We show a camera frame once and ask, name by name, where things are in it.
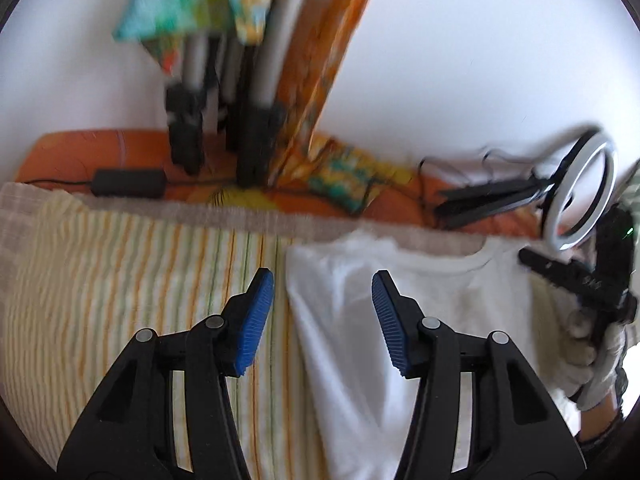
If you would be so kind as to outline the right hand in white glove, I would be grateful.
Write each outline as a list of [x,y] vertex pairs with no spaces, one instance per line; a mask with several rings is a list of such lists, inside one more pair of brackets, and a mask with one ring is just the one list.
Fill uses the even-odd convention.
[[615,386],[616,367],[626,344],[625,327],[606,326],[598,344],[596,311],[584,307],[577,296],[561,287],[551,287],[555,319],[559,323],[559,364],[554,380],[581,412],[600,404]]

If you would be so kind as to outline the right forearm in black sleeve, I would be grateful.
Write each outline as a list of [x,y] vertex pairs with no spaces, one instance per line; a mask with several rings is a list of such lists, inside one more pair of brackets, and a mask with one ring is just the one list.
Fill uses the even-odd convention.
[[620,432],[623,423],[617,393],[611,389],[594,408],[580,413],[577,442],[582,452],[585,455],[602,452]]

